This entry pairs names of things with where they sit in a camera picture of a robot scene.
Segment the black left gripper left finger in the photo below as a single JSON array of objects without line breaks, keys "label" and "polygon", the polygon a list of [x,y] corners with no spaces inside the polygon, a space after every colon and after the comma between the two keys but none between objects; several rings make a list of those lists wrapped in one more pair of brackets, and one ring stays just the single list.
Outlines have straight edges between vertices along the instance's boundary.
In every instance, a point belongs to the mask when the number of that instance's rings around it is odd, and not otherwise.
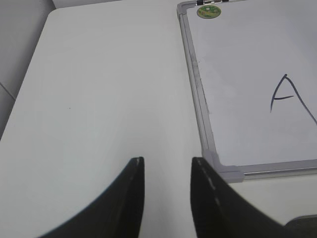
[{"label": "black left gripper left finger", "polygon": [[145,161],[132,158],[111,185],[45,238],[137,238],[145,200]]}]

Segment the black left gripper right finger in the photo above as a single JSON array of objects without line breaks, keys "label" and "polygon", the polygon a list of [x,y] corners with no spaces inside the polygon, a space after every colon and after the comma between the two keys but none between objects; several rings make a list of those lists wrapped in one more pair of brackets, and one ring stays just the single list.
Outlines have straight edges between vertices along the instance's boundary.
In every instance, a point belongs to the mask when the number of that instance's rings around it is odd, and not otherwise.
[{"label": "black left gripper right finger", "polygon": [[190,203],[199,238],[295,238],[234,191],[200,157],[191,164]]}]

